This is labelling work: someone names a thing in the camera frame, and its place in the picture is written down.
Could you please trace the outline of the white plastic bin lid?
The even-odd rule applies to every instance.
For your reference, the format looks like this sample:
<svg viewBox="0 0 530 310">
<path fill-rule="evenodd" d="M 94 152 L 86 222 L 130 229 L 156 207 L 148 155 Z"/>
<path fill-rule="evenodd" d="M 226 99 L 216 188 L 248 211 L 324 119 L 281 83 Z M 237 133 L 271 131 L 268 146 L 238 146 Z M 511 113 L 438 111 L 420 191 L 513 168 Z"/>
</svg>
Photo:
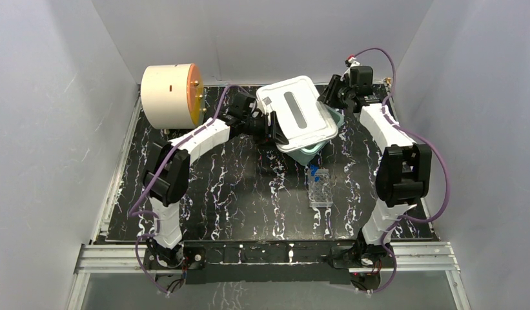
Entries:
<svg viewBox="0 0 530 310">
<path fill-rule="evenodd" d="M 275 113 L 287 143 L 277 142 L 283 153 L 333 139 L 338 134 L 336 121 L 318 101 L 318 90 L 308 76 L 297 76 L 257 89 L 260 108 Z"/>
</svg>

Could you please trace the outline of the clear acrylic test tube rack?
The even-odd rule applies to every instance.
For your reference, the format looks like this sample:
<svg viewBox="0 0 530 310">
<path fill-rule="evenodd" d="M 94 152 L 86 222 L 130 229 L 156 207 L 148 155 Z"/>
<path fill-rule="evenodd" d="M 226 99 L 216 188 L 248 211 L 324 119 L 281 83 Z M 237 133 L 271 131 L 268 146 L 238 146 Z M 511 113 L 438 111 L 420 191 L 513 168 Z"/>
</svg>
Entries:
<svg viewBox="0 0 530 310">
<path fill-rule="evenodd" d="M 318 182 L 314 181 L 316 176 L 320 177 Z M 307 173 L 307 186 L 310 208 L 329 208 L 333 205 L 332 200 L 332 178 L 328 169 L 319 169 Z"/>
</svg>

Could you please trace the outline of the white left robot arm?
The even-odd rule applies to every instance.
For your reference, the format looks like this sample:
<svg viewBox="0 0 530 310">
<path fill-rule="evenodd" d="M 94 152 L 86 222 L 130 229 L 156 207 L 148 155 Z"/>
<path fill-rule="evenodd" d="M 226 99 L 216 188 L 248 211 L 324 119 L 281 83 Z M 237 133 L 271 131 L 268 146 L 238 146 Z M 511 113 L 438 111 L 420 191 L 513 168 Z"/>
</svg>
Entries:
<svg viewBox="0 0 530 310">
<path fill-rule="evenodd" d="M 280 129 L 278 112 L 266 113 L 258 108 L 258 99 L 243 91 L 225 104 L 220 97 L 215 114 L 184 136 L 164 141 L 154 149 L 155 160 L 148 163 L 142 182 L 143 196 L 149 196 L 156 230 L 146 239 L 151 255 L 165 267 L 175 269 L 185 259 L 180 229 L 179 201 L 189 186 L 190 166 L 202 155 L 241 134 L 252 136 L 258 143 L 288 142 Z"/>
</svg>

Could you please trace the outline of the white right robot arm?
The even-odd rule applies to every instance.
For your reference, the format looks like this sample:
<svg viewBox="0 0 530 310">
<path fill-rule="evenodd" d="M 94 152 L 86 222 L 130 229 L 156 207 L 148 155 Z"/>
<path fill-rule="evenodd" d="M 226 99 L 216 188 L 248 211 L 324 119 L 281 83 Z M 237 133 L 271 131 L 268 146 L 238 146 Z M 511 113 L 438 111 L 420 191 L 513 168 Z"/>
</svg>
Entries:
<svg viewBox="0 0 530 310">
<path fill-rule="evenodd" d="M 387 256 L 394 227 L 428 193 L 432 159 L 429 146 L 397 129 L 388 106 L 375 97 L 372 80 L 371 67 L 353 65 L 332 76 L 325 96 L 327 105 L 355 112 L 382 152 L 374 182 L 378 199 L 354 250 L 362 267 Z"/>
</svg>

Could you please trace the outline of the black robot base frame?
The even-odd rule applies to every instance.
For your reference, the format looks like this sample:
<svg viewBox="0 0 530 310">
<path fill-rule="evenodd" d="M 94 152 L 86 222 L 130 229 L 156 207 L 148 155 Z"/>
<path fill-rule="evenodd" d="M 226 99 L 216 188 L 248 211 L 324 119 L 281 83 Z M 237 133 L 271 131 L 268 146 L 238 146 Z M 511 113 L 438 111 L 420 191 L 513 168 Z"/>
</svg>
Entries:
<svg viewBox="0 0 530 310">
<path fill-rule="evenodd" d="M 371 293 L 381 273 L 394 266 L 390 244 L 356 240 L 197 241 L 166 249 L 147 239 L 137 258 L 153 280 L 173 276 L 166 289 L 219 282 L 329 282 Z"/>
</svg>

